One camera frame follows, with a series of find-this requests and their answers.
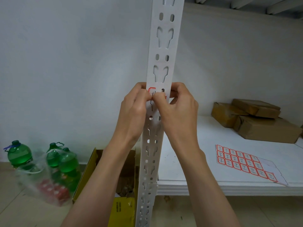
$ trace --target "green bottle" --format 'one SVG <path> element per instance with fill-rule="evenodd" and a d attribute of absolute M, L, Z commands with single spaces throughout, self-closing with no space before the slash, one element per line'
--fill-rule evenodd
<path fill-rule="evenodd" d="M 4 150 L 7 153 L 7 158 L 11 162 L 14 168 L 24 165 L 33 160 L 31 149 L 24 144 L 21 144 L 19 140 L 12 141 L 12 144 Z"/>
<path fill-rule="evenodd" d="M 74 192 L 81 179 L 81 172 L 79 170 L 79 162 L 77 155 L 71 152 L 67 147 L 63 148 L 59 156 L 59 169 L 64 174 L 64 184 L 70 192 Z"/>
<path fill-rule="evenodd" d="M 47 151 L 46 161 L 49 167 L 51 167 L 51 178 L 54 180 L 55 183 L 62 184 L 62 177 L 61 172 L 59 171 L 59 157 L 60 153 L 58 151 L 62 151 L 62 146 L 57 146 L 57 143 L 51 143 L 49 145 L 49 149 Z"/>

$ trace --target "shelf surface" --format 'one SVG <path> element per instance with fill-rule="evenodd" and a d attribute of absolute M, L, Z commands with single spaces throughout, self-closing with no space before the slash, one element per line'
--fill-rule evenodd
<path fill-rule="evenodd" d="M 303 195 L 303 139 L 296 144 L 246 140 L 210 116 L 198 117 L 197 132 L 199 146 L 225 195 Z M 288 186 L 218 164 L 216 144 L 273 161 Z M 157 195 L 188 195 L 184 173 L 166 134 L 158 176 Z"/>

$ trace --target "tiled floor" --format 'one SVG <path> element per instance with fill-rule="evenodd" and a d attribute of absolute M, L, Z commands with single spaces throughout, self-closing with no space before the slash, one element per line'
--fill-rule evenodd
<path fill-rule="evenodd" d="M 228 197 L 243 227 L 303 226 L 301 197 Z M 14 172 L 0 169 L 0 226 L 57 227 L 70 206 L 56 207 L 25 195 L 17 187 Z M 152 227 L 195 226 L 187 196 L 157 196 Z"/>

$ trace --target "hand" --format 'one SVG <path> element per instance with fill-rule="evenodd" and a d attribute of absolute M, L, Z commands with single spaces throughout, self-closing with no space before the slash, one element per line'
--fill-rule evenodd
<path fill-rule="evenodd" d="M 157 92 L 152 99 L 158 107 L 164 131 L 175 152 L 188 148 L 198 148 L 197 116 L 198 102 L 186 86 L 180 82 L 172 83 L 171 95 L 175 96 L 169 104 L 165 93 Z"/>
<path fill-rule="evenodd" d="M 130 150 L 140 137 L 146 117 L 146 102 L 152 96 L 145 89 L 146 83 L 137 83 L 124 97 L 111 143 L 119 143 Z"/>

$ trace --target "sticker sheet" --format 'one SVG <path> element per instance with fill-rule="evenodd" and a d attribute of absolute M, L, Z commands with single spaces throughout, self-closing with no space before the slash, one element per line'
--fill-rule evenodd
<path fill-rule="evenodd" d="M 217 163 L 287 186 L 288 183 L 269 160 L 216 145 Z"/>

